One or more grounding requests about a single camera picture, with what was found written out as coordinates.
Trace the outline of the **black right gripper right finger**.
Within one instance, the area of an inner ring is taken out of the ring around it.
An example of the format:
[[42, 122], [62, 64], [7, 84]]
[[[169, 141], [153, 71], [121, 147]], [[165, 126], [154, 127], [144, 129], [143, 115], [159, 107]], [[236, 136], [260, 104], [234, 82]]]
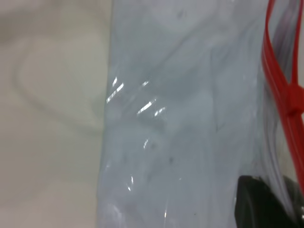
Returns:
[[296, 214], [304, 213], [304, 196], [302, 195], [299, 184], [290, 178], [284, 178], [287, 192]]

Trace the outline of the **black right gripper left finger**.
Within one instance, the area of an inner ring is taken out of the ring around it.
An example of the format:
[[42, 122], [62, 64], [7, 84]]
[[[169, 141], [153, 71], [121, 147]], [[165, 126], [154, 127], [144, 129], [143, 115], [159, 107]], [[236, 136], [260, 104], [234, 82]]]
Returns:
[[290, 228], [291, 219], [260, 179], [240, 176], [234, 216], [238, 228]]

